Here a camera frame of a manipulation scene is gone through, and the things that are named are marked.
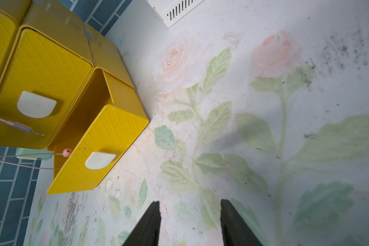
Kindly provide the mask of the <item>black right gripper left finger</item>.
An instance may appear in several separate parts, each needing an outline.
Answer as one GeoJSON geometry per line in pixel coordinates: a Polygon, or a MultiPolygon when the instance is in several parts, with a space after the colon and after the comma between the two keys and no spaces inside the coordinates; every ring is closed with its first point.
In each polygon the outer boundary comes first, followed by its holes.
{"type": "Polygon", "coordinates": [[[158,246],[161,228],[160,202],[152,202],[123,246],[158,246]]]}

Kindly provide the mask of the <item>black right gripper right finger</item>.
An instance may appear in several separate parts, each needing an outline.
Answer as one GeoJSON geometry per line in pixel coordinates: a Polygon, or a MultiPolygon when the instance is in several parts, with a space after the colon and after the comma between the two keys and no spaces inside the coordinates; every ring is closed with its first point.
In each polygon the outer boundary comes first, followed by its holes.
{"type": "Polygon", "coordinates": [[[224,246],[262,246],[233,204],[222,199],[220,223],[224,246]]]}

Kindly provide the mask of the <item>yellow plastic drawer cabinet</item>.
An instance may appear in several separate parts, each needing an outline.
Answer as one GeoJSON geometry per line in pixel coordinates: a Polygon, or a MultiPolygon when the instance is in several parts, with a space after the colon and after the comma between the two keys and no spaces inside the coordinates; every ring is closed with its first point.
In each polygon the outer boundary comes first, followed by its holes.
{"type": "Polygon", "coordinates": [[[0,146],[54,152],[48,194],[96,188],[148,123],[109,40],[59,1],[0,1],[0,146]]]}

